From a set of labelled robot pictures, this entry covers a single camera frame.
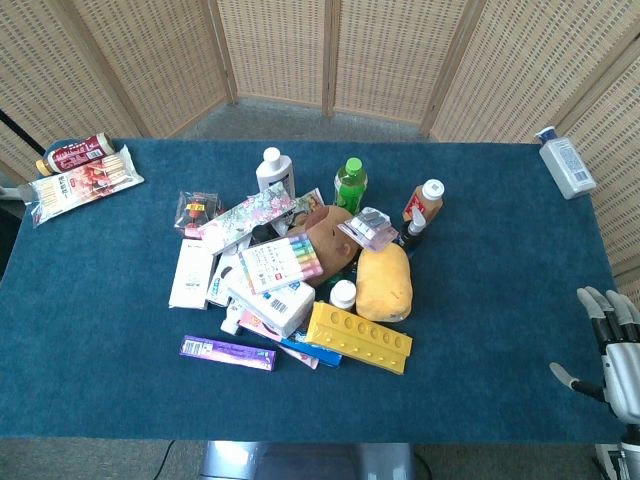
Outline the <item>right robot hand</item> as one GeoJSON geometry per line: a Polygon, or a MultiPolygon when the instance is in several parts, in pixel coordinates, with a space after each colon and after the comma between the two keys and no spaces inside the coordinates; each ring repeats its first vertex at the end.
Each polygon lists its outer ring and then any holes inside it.
{"type": "Polygon", "coordinates": [[[549,368],[565,387],[606,403],[626,425],[639,423],[639,310],[631,300],[613,290],[600,293],[586,286],[576,291],[591,321],[604,384],[594,385],[552,362],[549,368]]]}

